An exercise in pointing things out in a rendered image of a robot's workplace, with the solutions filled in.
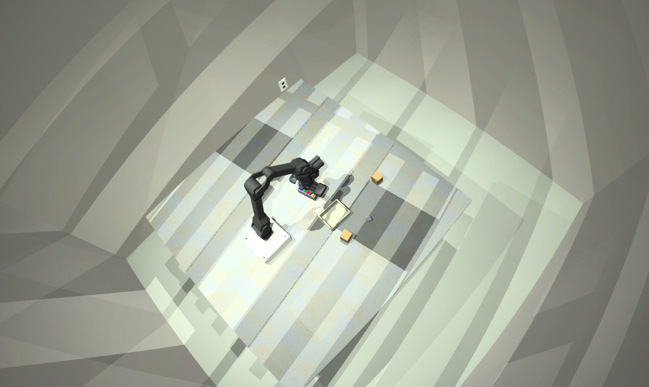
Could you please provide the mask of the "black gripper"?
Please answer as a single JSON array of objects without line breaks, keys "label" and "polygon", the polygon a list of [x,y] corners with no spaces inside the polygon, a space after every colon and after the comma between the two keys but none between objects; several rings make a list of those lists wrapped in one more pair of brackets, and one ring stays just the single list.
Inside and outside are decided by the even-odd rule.
[{"label": "black gripper", "polygon": [[[290,176],[289,181],[290,181],[290,183],[296,184],[297,179],[293,175],[294,174],[292,174]],[[298,183],[299,185],[298,186],[301,187],[304,190],[307,190],[310,193],[314,193],[318,197],[321,197],[323,195],[323,193],[326,191],[327,188],[322,183],[318,184],[316,182],[313,182],[312,177],[313,177],[313,175],[311,175],[310,180],[305,182],[305,183],[302,182],[301,180],[299,180],[299,183]]]}]

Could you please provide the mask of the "brown cube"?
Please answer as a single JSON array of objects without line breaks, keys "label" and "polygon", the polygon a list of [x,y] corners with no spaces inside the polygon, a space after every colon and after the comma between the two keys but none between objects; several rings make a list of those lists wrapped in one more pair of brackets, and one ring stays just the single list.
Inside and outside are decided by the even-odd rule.
[{"label": "brown cube", "polygon": [[374,184],[378,185],[383,181],[383,176],[379,174],[379,172],[377,171],[371,176],[371,180],[373,181]]},{"label": "brown cube", "polygon": [[349,243],[351,238],[352,238],[352,233],[347,230],[344,230],[343,233],[340,235],[340,239],[344,240],[347,243]]}]

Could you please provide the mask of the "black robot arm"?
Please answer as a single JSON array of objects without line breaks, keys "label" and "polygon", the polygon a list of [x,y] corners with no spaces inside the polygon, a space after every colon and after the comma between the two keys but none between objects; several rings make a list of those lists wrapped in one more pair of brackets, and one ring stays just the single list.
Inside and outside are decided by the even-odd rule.
[{"label": "black robot arm", "polygon": [[[265,194],[265,191],[268,189],[272,179],[294,174],[293,176],[299,181],[307,182],[310,180],[311,175],[312,181],[315,182],[315,179],[319,176],[319,170],[324,165],[324,162],[321,160],[321,157],[316,155],[309,162],[301,157],[296,157],[292,159],[291,162],[273,165],[271,167],[265,167],[262,171],[252,174],[245,181],[245,189],[248,195],[251,198],[252,208],[254,211],[254,216],[252,217],[251,228],[255,231],[255,234],[259,236],[262,240],[267,242],[270,236],[274,233],[270,227],[270,218],[265,214],[262,204],[262,196]],[[256,180],[260,176],[266,176],[265,184],[261,184]]]}]

